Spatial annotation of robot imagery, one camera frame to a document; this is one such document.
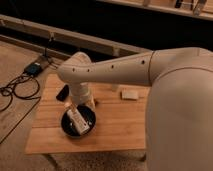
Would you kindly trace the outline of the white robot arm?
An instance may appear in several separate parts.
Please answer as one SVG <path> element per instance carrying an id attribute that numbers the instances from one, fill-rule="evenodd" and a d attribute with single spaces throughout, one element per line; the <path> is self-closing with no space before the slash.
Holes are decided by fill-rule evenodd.
<path id="1" fill-rule="evenodd" d="M 213 171 L 213 52 L 187 47 L 101 62 L 77 52 L 58 77 L 77 104 L 89 97 L 90 82 L 148 86 L 148 171 Z"/>

